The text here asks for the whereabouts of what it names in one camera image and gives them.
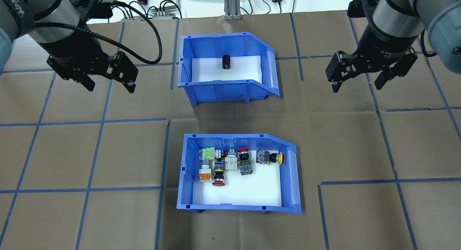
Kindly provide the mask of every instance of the blue tape grid line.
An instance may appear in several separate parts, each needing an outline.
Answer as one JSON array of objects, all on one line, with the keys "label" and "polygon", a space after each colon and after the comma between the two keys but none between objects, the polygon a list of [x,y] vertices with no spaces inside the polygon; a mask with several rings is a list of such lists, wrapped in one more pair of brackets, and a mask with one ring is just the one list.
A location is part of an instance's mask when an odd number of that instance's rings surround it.
[{"label": "blue tape grid line", "polygon": [[163,194],[165,189],[165,173],[166,173],[166,158],[168,155],[168,141],[170,139],[170,123],[166,126],[165,133],[165,147],[163,150],[163,169],[162,169],[162,181],[161,181],[161,191],[160,197],[158,199],[158,211],[157,211],[157,228],[155,232],[155,250],[158,250],[158,240],[160,239],[160,222],[162,216],[162,206],[163,206]]},{"label": "blue tape grid line", "polygon": [[461,107],[443,107],[443,108],[414,108],[414,109],[388,109],[386,112],[408,112],[408,111],[446,111],[451,110],[461,110]]},{"label": "blue tape grid line", "polygon": [[[138,186],[138,187],[107,187],[107,188],[90,188],[89,191],[149,191],[161,189],[161,186]],[[87,188],[71,189],[20,189],[18,193],[47,193],[47,192],[86,192]],[[0,194],[15,193],[14,189],[5,189]]]},{"label": "blue tape grid line", "polygon": [[[151,122],[151,121],[165,121],[162,117],[153,119],[114,119],[104,121],[75,121],[75,122],[49,122],[40,123],[41,126],[65,126],[65,125],[90,125],[90,124],[101,124],[101,123],[124,123],[124,122]],[[37,126],[38,123],[18,123],[18,124],[0,124],[0,127],[25,127],[25,126]]]},{"label": "blue tape grid line", "polygon": [[460,129],[458,127],[458,124],[456,123],[455,117],[453,116],[453,112],[451,111],[451,108],[448,105],[448,101],[447,101],[447,99],[445,97],[445,94],[443,94],[442,88],[441,88],[440,84],[438,83],[437,76],[434,73],[434,70],[433,70],[433,68],[431,66],[431,63],[429,62],[429,59],[427,57],[424,57],[424,59],[426,60],[426,63],[428,65],[429,69],[431,70],[431,74],[433,75],[434,82],[435,82],[435,84],[437,86],[438,92],[440,93],[440,96],[442,97],[443,103],[445,104],[445,107],[447,108],[448,114],[450,115],[451,122],[453,122],[453,126],[455,127],[456,133],[458,134],[458,138],[461,141]]},{"label": "blue tape grid line", "polygon": [[179,19],[176,20],[176,34],[175,34],[175,38],[174,38],[173,69],[171,70],[170,90],[173,89],[173,84],[174,84],[174,73],[175,73],[175,70],[176,70],[176,50],[178,48],[178,34],[179,34]]},{"label": "blue tape grid line", "polygon": [[[120,38],[118,39],[119,43],[122,42],[124,30],[125,30],[125,22],[122,23],[122,30],[120,31]],[[82,229],[83,229],[83,225],[84,225],[84,221],[85,221],[85,213],[86,213],[86,208],[87,208],[87,205],[88,205],[88,197],[89,197],[89,193],[90,193],[89,189],[91,188],[91,182],[93,180],[94,167],[96,165],[96,159],[97,159],[97,156],[98,156],[99,144],[101,142],[102,130],[104,128],[104,121],[106,119],[107,106],[109,105],[109,98],[110,98],[110,95],[111,95],[111,90],[112,90],[112,80],[109,82],[109,88],[107,89],[106,103],[104,104],[104,111],[102,112],[102,119],[101,119],[101,123],[100,123],[100,126],[99,126],[98,140],[96,141],[96,147],[94,149],[93,162],[91,164],[91,170],[90,170],[90,173],[89,173],[88,184],[87,184],[86,193],[85,193],[84,206],[82,208],[82,215],[80,217],[79,232],[77,233],[77,239],[76,239],[76,243],[75,243],[75,250],[78,250],[79,245],[80,245],[80,238],[82,236]]]},{"label": "blue tape grid line", "polygon": [[301,65],[301,58],[300,58],[301,55],[299,53],[298,36],[296,34],[296,27],[295,27],[295,20],[293,19],[293,13],[290,13],[290,19],[291,19],[291,27],[293,27],[293,35],[295,37],[296,54],[298,55],[299,75],[301,76],[301,81],[304,81],[303,66]]},{"label": "blue tape grid line", "polygon": [[46,95],[45,103],[43,104],[43,108],[41,109],[40,117],[38,119],[38,125],[35,128],[35,132],[33,133],[32,142],[30,142],[29,150],[27,152],[27,157],[26,157],[26,160],[24,162],[23,169],[21,171],[21,176],[19,177],[18,185],[16,186],[16,191],[14,193],[13,200],[11,201],[10,209],[8,210],[8,215],[6,216],[5,224],[3,225],[3,229],[2,229],[2,232],[1,232],[1,235],[0,235],[0,246],[1,246],[2,242],[3,242],[3,238],[5,237],[6,228],[8,227],[8,222],[10,221],[11,213],[13,212],[13,207],[14,207],[14,204],[16,203],[16,199],[18,197],[18,191],[19,191],[19,188],[21,187],[21,183],[22,183],[23,178],[24,178],[24,174],[25,174],[25,171],[26,171],[26,168],[27,168],[27,164],[28,164],[28,161],[30,159],[30,154],[32,153],[33,144],[35,143],[37,133],[38,133],[38,130],[40,128],[41,120],[43,119],[43,115],[45,114],[46,105],[48,104],[48,99],[50,98],[51,90],[53,89],[55,79],[56,79],[56,73],[54,73],[53,79],[51,80],[51,85],[50,85],[50,88],[48,89],[48,94]]},{"label": "blue tape grid line", "polygon": [[325,249],[330,250],[330,244],[328,242],[328,232],[326,230],[325,210],[323,208],[322,189],[320,186],[317,186],[317,189],[318,189],[318,204],[320,204],[320,216],[322,218],[323,237],[325,239]]},{"label": "blue tape grid line", "polygon": [[[327,181],[321,182],[320,185],[347,185],[347,184],[393,184],[394,180],[362,180],[362,181]],[[400,183],[433,183],[433,182],[461,182],[461,177],[448,178],[414,178],[414,179],[399,179]]]},{"label": "blue tape grid line", "polygon": [[[352,19],[349,18],[349,17],[348,17],[348,19],[349,19],[349,24],[350,24],[350,26],[352,28],[352,33],[354,35],[355,42],[356,42],[357,45],[359,45],[359,40],[357,38],[357,33],[355,31],[354,24],[352,23]],[[385,142],[386,149],[387,149],[387,155],[389,156],[390,165],[391,165],[392,171],[394,173],[395,184],[397,186],[397,191],[398,191],[398,194],[399,194],[400,203],[402,205],[402,210],[403,210],[403,215],[405,217],[405,222],[407,223],[408,233],[410,234],[410,240],[411,240],[411,243],[413,245],[413,250],[417,250],[418,247],[416,245],[415,236],[413,234],[413,229],[411,227],[410,218],[408,217],[407,206],[405,204],[405,199],[403,198],[402,188],[400,187],[400,181],[399,181],[399,178],[398,178],[398,175],[397,175],[397,171],[394,168],[395,167],[394,166],[394,159],[392,157],[392,152],[390,151],[389,140],[387,139],[386,130],[385,130],[384,124],[382,122],[382,116],[381,116],[381,113],[379,112],[379,107],[378,107],[378,104],[377,104],[376,96],[375,96],[374,91],[373,91],[373,87],[371,85],[370,76],[369,76],[369,74],[365,74],[365,76],[367,77],[368,87],[369,87],[370,93],[371,93],[371,95],[373,97],[373,102],[375,104],[376,114],[377,114],[377,117],[379,119],[379,125],[381,127],[382,137],[384,138],[384,142]]]}]

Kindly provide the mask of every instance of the white table surface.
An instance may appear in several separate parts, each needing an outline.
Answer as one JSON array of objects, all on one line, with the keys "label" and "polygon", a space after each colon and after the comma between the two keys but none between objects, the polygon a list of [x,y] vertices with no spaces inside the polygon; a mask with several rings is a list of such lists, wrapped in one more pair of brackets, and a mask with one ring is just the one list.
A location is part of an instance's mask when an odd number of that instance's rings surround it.
[{"label": "white table surface", "polygon": [[[126,3],[132,0],[120,0]],[[148,6],[158,6],[162,0],[148,0]],[[270,5],[270,13],[279,13],[278,4],[272,3],[270,0],[265,0]],[[294,12],[320,12],[325,10],[346,10],[349,2],[352,0],[296,0]],[[180,0],[180,7],[183,17],[216,17],[224,15],[224,0]],[[267,5],[261,0],[251,0],[255,14],[264,14],[268,11]],[[281,2],[282,13],[291,12],[293,0],[283,0]],[[250,11],[248,0],[241,0],[241,7]],[[118,9],[113,10],[114,16],[110,22],[118,22],[123,18],[122,12]],[[107,20],[90,20],[89,23],[102,23]]]}]

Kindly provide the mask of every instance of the blue painter's tape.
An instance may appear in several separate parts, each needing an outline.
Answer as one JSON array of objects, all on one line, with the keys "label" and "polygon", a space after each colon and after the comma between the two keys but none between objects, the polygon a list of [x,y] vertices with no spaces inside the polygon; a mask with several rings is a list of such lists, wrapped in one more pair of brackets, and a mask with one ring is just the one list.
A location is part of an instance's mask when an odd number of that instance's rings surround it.
[{"label": "blue painter's tape", "polygon": [[275,60],[293,60],[293,59],[307,59],[307,56],[293,56],[293,57],[278,57]]},{"label": "blue painter's tape", "polygon": [[151,121],[165,121],[166,119],[159,117],[156,119],[116,119],[104,120],[104,123],[122,123],[122,122],[151,122]]},{"label": "blue painter's tape", "polygon": [[296,54],[299,57],[300,53],[299,53],[298,35],[296,34],[296,27],[295,27],[295,20],[293,19],[293,13],[290,13],[290,19],[291,19],[291,27],[293,27],[293,35],[295,37]]},{"label": "blue painter's tape", "polygon": [[160,239],[160,222],[162,216],[162,205],[163,205],[163,189],[160,190],[160,198],[158,199],[157,208],[157,228],[155,231],[155,250],[158,250],[158,240]]},{"label": "blue painter's tape", "polygon": [[176,34],[174,38],[174,48],[173,48],[173,68],[171,69],[171,83],[170,90],[173,89],[174,84],[174,73],[176,71],[176,50],[178,49],[178,34],[179,34],[179,20],[176,20]]},{"label": "blue painter's tape", "polygon": [[36,126],[37,123],[0,124],[0,127],[27,127]]},{"label": "blue painter's tape", "polygon": [[89,125],[89,124],[101,124],[101,122],[100,121],[76,121],[76,122],[40,123],[41,126],[66,126],[66,125]]},{"label": "blue painter's tape", "polygon": [[[122,40],[124,26],[125,26],[125,23],[123,23],[123,25],[122,25],[122,33],[120,34],[120,40]],[[97,159],[97,156],[98,156],[99,144],[101,142],[102,130],[104,128],[104,120],[106,118],[107,107],[109,105],[109,98],[110,98],[110,94],[111,94],[111,89],[112,89],[112,80],[109,82],[109,88],[107,89],[106,103],[104,105],[104,111],[102,113],[102,120],[101,120],[100,127],[99,127],[98,140],[96,142],[96,147],[94,149],[93,162],[91,164],[91,170],[90,170],[90,173],[89,173],[87,191],[86,191],[86,194],[85,194],[85,201],[84,201],[84,206],[83,206],[83,209],[82,209],[82,215],[80,216],[79,231],[77,233],[77,239],[76,239],[76,243],[75,243],[75,250],[78,250],[79,245],[80,245],[80,238],[82,237],[82,229],[83,229],[83,225],[84,225],[84,221],[85,221],[85,213],[86,213],[86,208],[87,208],[87,205],[88,205],[88,197],[89,197],[89,192],[90,192],[90,188],[91,188],[91,182],[93,180],[94,167],[96,166],[96,159]]]},{"label": "blue painter's tape", "polygon": [[46,94],[46,99],[45,99],[45,102],[43,104],[43,108],[41,109],[40,117],[38,119],[38,124],[37,124],[37,127],[35,128],[35,132],[33,133],[32,142],[30,142],[30,146],[29,146],[29,150],[27,152],[26,160],[24,162],[24,166],[23,166],[23,169],[21,171],[21,175],[19,177],[18,185],[16,186],[16,192],[14,193],[13,200],[11,201],[11,204],[10,204],[10,209],[8,210],[8,215],[6,216],[5,224],[3,225],[2,234],[0,235],[0,246],[1,246],[2,242],[3,242],[3,238],[5,237],[5,232],[6,232],[6,228],[8,226],[8,221],[10,220],[11,213],[13,212],[14,204],[16,203],[16,198],[18,197],[18,191],[19,191],[19,188],[21,187],[21,183],[22,183],[23,178],[24,178],[24,174],[25,174],[25,171],[26,171],[26,168],[27,168],[27,165],[28,165],[28,161],[29,161],[30,155],[32,153],[33,144],[35,143],[35,140],[37,138],[38,130],[40,128],[40,123],[41,123],[41,120],[43,119],[43,115],[45,114],[46,105],[48,104],[48,100],[50,98],[51,90],[53,89],[55,79],[56,79],[56,73],[54,73],[54,75],[53,75],[53,79],[51,80],[50,88],[48,89],[48,93]]},{"label": "blue painter's tape", "polygon": [[391,184],[395,180],[363,180],[363,181],[327,181],[321,182],[321,185],[340,185],[340,184]]},{"label": "blue painter's tape", "polygon": [[401,179],[400,183],[461,182],[461,177]]},{"label": "blue painter's tape", "polygon": [[446,107],[443,108],[414,108],[414,109],[389,109],[386,110],[386,112],[408,112],[408,111],[441,111],[441,110],[447,110]]},{"label": "blue painter's tape", "polygon": [[458,124],[456,123],[455,116],[453,116],[453,112],[451,112],[451,108],[448,105],[448,101],[445,98],[445,95],[443,94],[442,88],[441,88],[440,84],[438,83],[437,76],[434,73],[434,70],[433,70],[433,68],[431,66],[431,63],[429,62],[429,59],[427,57],[424,57],[424,59],[426,60],[426,63],[428,65],[429,69],[431,70],[431,73],[432,73],[433,78],[434,78],[434,82],[435,82],[435,84],[437,86],[437,89],[438,89],[438,92],[440,93],[440,96],[442,97],[442,100],[443,100],[443,102],[445,104],[445,107],[447,107],[447,109],[448,109],[448,114],[450,115],[451,122],[453,122],[453,126],[455,128],[456,134],[458,135],[459,140],[461,140],[460,129],[458,127]]},{"label": "blue painter's tape", "polygon": [[[354,28],[354,24],[352,23],[352,19],[349,18],[349,23],[350,23],[350,26],[352,28],[352,33],[354,34],[354,39],[355,39],[355,42],[357,43],[357,45],[359,44],[359,40],[357,38],[357,33],[355,31],[355,28]],[[408,228],[408,232],[410,233],[410,239],[411,239],[411,242],[412,242],[412,245],[413,245],[413,250],[417,250],[417,246],[416,246],[416,242],[415,242],[415,237],[413,235],[413,229],[411,227],[411,224],[410,224],[410,218],[408,217],[408,213],[407,213],[407,207],[405,206],[405,200],[403,199],[403,194],[402,194],[402,190],[400,189],[400,183],[399,183],[399,178],[398,178],[398,175],[397,175],[397,171],[395,170],[394,168],[394,158],[392,157],[392,152],[390,151],[390,145],[389,145],[389,140],[387,139],[387,134],[386,134],[386,130],[384,128],[384,124],[382,122],[382,116],[379,112],[379,107],[378,107],[378,104],[377,104],[377,100],[376,100],[376,96],[374,94],[374,91],[373,91],[373,87],[372,87],[372,82],[370,81],[370,76],[369,74],[365,74],[365,76],[367,77],[367,81],[368,81],[368,87],[370,89],[370,93],[373,97],[373,102],[375,104],[375,109],[376,109],[376,114],[378,116],[378,119],[379,119],[379,125],[381,126],[381,132],[382,132],[382,137],[384,138],[384,142],[385,142],[385,145],[386,145],[386,149],[387,149],[387,155],[389,156],[389,161],[390,161],[390,165],[392,166],[392,171],[394,173],[394,178],[395,178],[395,184],[397,185],[397,189],[398,189],[398,193],[399,193],[399,198],[400,198],[400,203],[402,204],[402,209],[403,209],[403,214],[405,216],[405,220],[407,221],[407,228]]]},{"label": "blue painter's tape", "polygon": [[90,188],[89,191],[152,191],[162,189],[161,186],[138,186],[138,187],[108,187],[108,188]]},{"label": "blue painter's tape", "polygon": [[411,224],[410,224],[410,217],[408,217],[407,206],[405,204],[405,200],[403,199],[402,188],[400,187],[400,183],[397,182],[396,185],[397,185],[397,190],[398,190],[399,197],[400,197],[400,202],[402,203],[403,216],[405,217],[405,222],[407,223],[408,232],[410,233],[410,240],[411,240],[411,244],[413,245],[413,250],[418,250],[418,247],[416,245],[415,236],[413,235],[413,229],[411,228]]},{"label": "blue painter's tape", "polygon": [[325,210],[323,209],[322,189],[320,186],[317,186],[317,189],[318,189],[318,204],[320,204],[320,216],[322,218],[323,237],[325,239],[325,249],[330,250],[330,244],[328,242],[328,233],[326,230]]}]

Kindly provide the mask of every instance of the black cylindrical object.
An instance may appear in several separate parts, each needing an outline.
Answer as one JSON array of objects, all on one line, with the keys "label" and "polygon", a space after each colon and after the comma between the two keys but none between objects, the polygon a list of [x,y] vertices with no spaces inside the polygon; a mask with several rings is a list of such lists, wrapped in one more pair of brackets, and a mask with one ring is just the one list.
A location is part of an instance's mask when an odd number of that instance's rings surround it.
[{"label": "black cylindrical object", "polygon": [[230,64],[231,64],[231,63],[230,63],[230,62],[231,62],[231,60],[230,60],[231,58],[230,58],[230,57],[231,57],[231,56],[229,56],[229,55],[227,55],[227,54],[223,55],[223,69],[224,69],[224,70],[227,70],[227,69],[230,69],[230,68],[231,68],[231,65],[230,65]]},{"label": "black cylindrical object", "polygon": [[369,72],[380,71],[382,66],[389,66],[402,58],[415,40],[416,36],[411,38],[390,36],[369,23],[355,52],[357,56],[368,61],[364,60],[363,66],[356,67],[368,66]]}]

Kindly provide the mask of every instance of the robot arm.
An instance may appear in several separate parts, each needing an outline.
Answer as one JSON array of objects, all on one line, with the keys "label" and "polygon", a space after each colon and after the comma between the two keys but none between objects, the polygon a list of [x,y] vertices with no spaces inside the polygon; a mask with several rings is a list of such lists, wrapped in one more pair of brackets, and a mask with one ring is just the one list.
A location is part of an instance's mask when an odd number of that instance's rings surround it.
[{"label": "robot arm", "polygon": [[[110,18],[111,5],[131,6],[110,0],[0,0],[0,67],[6,63],[14,39],[29,34],[50,54],[48,65],[64,80],[73,79],[88,91],[93,91],[94,81],[88,75],[101,75],[118,81],[133,93],[138,69],[128,56],[119,51],[113,56],[104,53],[96,38],[119,45],[116,41],[92,33],[86,24],[90,18]],[[147,21],[156,33],[161,58],[161,42],[155,26]]]},{"label": "robot arm", "polygon": [[368,26],[353,54],[338,51],[330,61],[333,92],[362,73],[381,71],[377,89],[405,76],[418,58],[411,45],[424,29],[445,66],[461,73],[461,0],[353,0],[348,16],[366,17]]}]

